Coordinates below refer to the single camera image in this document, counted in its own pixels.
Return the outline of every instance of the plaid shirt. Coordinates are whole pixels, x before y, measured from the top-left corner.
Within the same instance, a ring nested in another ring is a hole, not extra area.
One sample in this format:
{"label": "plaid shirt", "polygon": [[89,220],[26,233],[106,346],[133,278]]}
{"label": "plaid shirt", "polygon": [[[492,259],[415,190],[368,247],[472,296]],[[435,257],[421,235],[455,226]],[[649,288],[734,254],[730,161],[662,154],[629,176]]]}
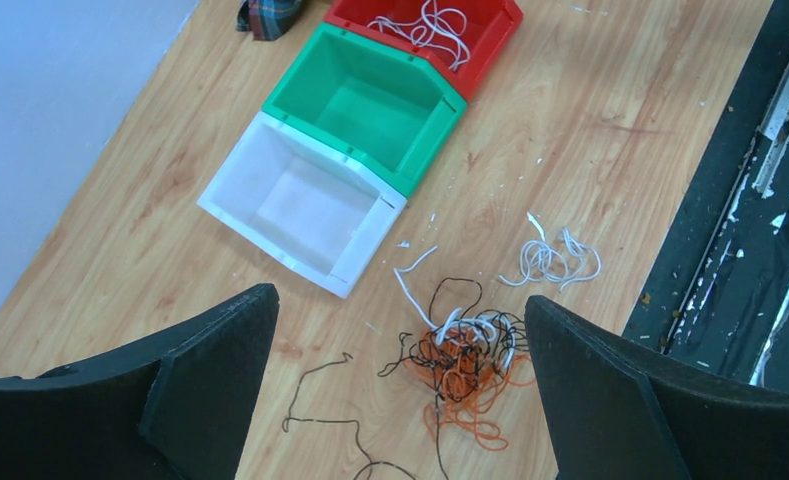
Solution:
{"label": "plaid shirt", "polygon": [[244,0],[235,29],[253,32],[254,40],[276,40],[294,26],[306,3],[306,0]]}

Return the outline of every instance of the white string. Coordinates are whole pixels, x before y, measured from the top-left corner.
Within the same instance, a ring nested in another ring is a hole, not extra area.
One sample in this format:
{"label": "white string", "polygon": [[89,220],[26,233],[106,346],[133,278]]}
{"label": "white string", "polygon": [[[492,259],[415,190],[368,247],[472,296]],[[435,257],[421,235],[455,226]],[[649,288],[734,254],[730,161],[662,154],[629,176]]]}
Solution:
{"label": "white string", "polygon": [[[521,280],[512,282],[503,275],[500,275],[500,280],[506,285],[512,287],[520,287],[527,282],[540,282],[547,280],[551,283],[558,283],[559,291],[565,289],[568,285],[574,282],[584,282],[592,280],[598,275],[603,267],[603,262],[600,259],[600,254],[597,249],[584,245],[578,242],[572,235],[567,227],[562,227],[561,238],[565,243],[565,248],[569,256],[575,259],[578,266],[573,271],[571,270],[568,258],[561,252],[554,249],[545,238],[544,229],[538,220],[531,213],[527,213],[527,218],[532,223],[536,230],[538,230],[541,240],[530,240],[524,243],[521,248],[520,255],[520,270]],[[589,253],[594,256],[597,261],[594,273],[589,275],[582,275],[586,269]]]}
{"label": "white string", "polygon": [[[430,4],[432,4],[433,11],[432,13],[427,13],[427,7],[429,7]],[[442,18],[442,15],[447,13],[456,15],[462,19],[461,29],[458,31],[455,30],[448,20]],[[388,17],[379,15],[368,23],[367,26],[368,28],[377,27],[380,32],[384,32],[386,28],[390,29],[396,35],[405,38],[416,47],[436,48],[450,53],[450,55],[453,56],[453,63],[450,65],[450,70],[454,72],[462,65],[468,63],[471,59],[470,49],[468,49],[465,42],[459,38],[464,34],[468,26],[468,17],[457,8],[443,8],[439,10],[437,0],[426,0],[421,7],[420,18],[413,22],[398,23],[392,21]],[[433,43],[436,34],[452,40],[456,49],[453,50],[439,43]]]}
{"label": "white string", "polygon": [[[432,323],[432,320],[429,319],[429,316],[426,314],[426,312],[423,311],[420,304],[417,302],[417,300],[415,300],[415,297],[412,296],[412,293],[409,291],[409,288],[406,286],[406,282],[403,280],[403,274],[409,273],[415,268],[417,268],[417,266],[426,257],[428,257],[432,252],[434,252],[437,249],[438,249],[438,245],[435,245],[429,250],[427,250],[426,253],[418,257],[418,259],[415,260],[415,263],[413,263],[412,266],[409,268],[394,269],[394,275],[397,277],[397,281],[400,282],[400,287],[403,289],[403,293],[406,295],[406,298],[408,298],[409,301],[412,302],[412,305],[414,305],[415,309],[418,311],[418,314],[420,315],[424,323],[426,323],[427,326],[429,326],[429,328],[435,332],[435,344],[441,345],[441,343],[447,337],[447,333],[454,326],[456,330],[459,331],[467,331],[468,329],[470,329],[471,333],[473,333],[474,335],[474,339],[476,339],[477,341],[491,343],[497,339],[497,328],[490,321],[495,317],[499,318],[500,321],[504,323],[504,326],[506,327],[506,331],[511,332],[512,324],[509,322],[509,319],[506,318],[505,314],[502,313],[500,315],[485,314],[485,315],[477,315],[476,317],[473,318],[461,318],[459,317],[459,314],[461,314],[463,310],[462,308],[456,308],[452,312],[450,312],[450,315],[447,317],[447,321],[445,321],[444,324],[441,325],[440,327]],[[509,349],[509,353],[506,355],[506,360],[503,362],[504,369],[509,368],[509,366],[512,364],[512,358],[515,355],[515,346],[516,346],[515,336],[510,335],[509,337],[511,338],[512,348]],[[456,342],[454,338],[447,338],[447,340],[454,342],[458,345],[458,342]]]}

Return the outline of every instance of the wooden table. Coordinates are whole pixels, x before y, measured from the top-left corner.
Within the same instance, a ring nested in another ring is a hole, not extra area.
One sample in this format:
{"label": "wooden table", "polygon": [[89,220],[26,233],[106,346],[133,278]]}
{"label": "wooden table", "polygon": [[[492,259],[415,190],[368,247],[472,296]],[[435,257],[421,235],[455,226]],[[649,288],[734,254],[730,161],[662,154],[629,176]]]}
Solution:
{"label": "wooden table", "polygon": [[[112,349],[272,282],[282,307],[238,478],[343,479],[363,466],[350,425],[280,430],[299,375],[342,351],[355,361],[309,377],[295,413],[357,418],[375,458],[440,478],[421,422],[430,393],[403,372],[375,375],[396,358],[398,332],[422,325],[392,267],[437,244],[407,277],[424,305],[441,278],[465,276],[486,286],[486,308],[522,314],[545,294],[619,332],[719,116],[738,114],[727,97],[770,3],[520,0],[523,26],[343,301],[195,204],[326,6],[268,44],[233,30],[237,2],[202,0],[0,312],[0,377]],[[497,282],[535,236],[527,211],[596,246],[603,274],[561,294]],[[508,391],[491,417],[505,452],[442,430],[451,478],[552,479],[537,387]]]}

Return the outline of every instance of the white wall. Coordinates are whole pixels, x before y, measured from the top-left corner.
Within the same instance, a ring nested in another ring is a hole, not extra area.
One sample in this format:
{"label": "white wall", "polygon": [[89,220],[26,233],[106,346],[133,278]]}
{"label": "white wall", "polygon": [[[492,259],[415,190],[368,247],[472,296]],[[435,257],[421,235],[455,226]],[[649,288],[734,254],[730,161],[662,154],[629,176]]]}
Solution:
{"label": "white wall", "polygon": [[196,3],[0,0],[0,307]]}

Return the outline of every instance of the plastic bin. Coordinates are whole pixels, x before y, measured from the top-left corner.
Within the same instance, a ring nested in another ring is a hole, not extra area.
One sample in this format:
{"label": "plastic bin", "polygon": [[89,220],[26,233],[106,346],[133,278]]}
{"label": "plastic bin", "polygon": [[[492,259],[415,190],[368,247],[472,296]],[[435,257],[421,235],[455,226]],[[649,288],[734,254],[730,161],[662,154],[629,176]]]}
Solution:
{"label": "plastic bin", "polygon": [[[523,12],[513,0],[438,0],[439,10],[457,8],[468,19],[467,28],[460,38],[470,50],[471,58],[453,72],[449,68],[453,60],[449,53],[432,47],[416,47],[388,29],[380,32],[377,28],[367,27],[380,15],[397,23],[414,22],[420,18],[425,1],[337,0],[324,21],[425,58],[465,100],[470,101],[485,74],[523,21]],[[451,21],[459,22],[459,19],[453,17]],[[455,46],[452,40],[441,36],[436,36],[433,41],[450,48]]]}
{"label": "plastic bin", "polygon": [[355,159],[259,112],[197,203],[346,298],[406,199]]}
{"label": "plastic bin", "polygon": [[321,24],[262,110],[408,198],[466,107],[426,60]]}

